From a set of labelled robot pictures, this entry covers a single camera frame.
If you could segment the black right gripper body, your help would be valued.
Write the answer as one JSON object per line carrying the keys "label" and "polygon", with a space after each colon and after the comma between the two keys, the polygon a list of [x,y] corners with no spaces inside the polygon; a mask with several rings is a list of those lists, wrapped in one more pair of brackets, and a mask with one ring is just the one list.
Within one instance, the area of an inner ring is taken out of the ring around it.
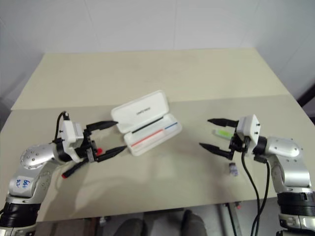
{"label": "black right gripper body", "polygon": [[243,139],[241,139],[237,133],[234,133],[229,144],[230,153],[231,154],[234,154],[234,152],[247,153],[249,143],[250,138],[248,136],[245,136]]}

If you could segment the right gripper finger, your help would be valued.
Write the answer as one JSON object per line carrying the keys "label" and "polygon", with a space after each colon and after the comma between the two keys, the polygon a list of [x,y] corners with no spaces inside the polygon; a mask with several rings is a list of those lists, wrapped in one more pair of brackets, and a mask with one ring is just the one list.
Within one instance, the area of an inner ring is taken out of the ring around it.
{"label": "right gripper finger", "polygon": [[208,119],[207,121],[217,126],[233,127],[233,128],[236,128],[239,123],[238,120],[230,120],[226,118],[211,118],[211,119]]}
{"label": "right gripper finger", "polygon": [[199,143],[199,145],[201,147],[203,147],[204,149],[206,149],[207,151],[211,152],[212,154],[225,157],[228,160],[232,160],[233,159],[233,155],[234,155],[234,151],[233,150],[225,151],[225,150],[221,150],[218,146],[214,146],[214,145],[211,145],[211,144],[205,144],[205,143]]}

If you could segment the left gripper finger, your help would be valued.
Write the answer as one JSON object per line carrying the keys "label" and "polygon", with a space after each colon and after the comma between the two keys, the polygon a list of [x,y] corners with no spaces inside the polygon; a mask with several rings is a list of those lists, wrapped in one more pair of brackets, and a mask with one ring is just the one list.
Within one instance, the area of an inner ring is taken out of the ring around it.
{"label": "left gripper finger", "polygon": [[110,128],[116,124],[118,124],[118,122],[113,121],[113,120],[99,121],[99,122],[95,122],[92,124],[88,124],[88,125],[86,125],[85,134],[91,135],[91,133],[95,130],[107,129],[107,128]]}
{"label": "left gripper finger", "polygon": [[110,158],[115,157],[116,155],[124,151],[125,149],[126,149],[126,146],[112,148],[110,150],[107,150],[104,154],[97,155],[94,160],[96,162],[102,162],[102,161],[108,160]]}

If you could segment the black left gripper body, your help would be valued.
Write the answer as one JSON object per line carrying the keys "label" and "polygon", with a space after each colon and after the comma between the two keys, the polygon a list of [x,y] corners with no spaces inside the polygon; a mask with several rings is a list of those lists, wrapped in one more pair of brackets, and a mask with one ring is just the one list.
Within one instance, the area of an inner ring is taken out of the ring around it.
{"label": "black left gripper body", "polygon": [[97,130],[96,125],[87,125],[83,131],[83,141],[79,147],[75,149],[76,154],[81,158],[87,158],[89,162],[95,162],[97,147],[95,141],[91,139],[92,132]]}

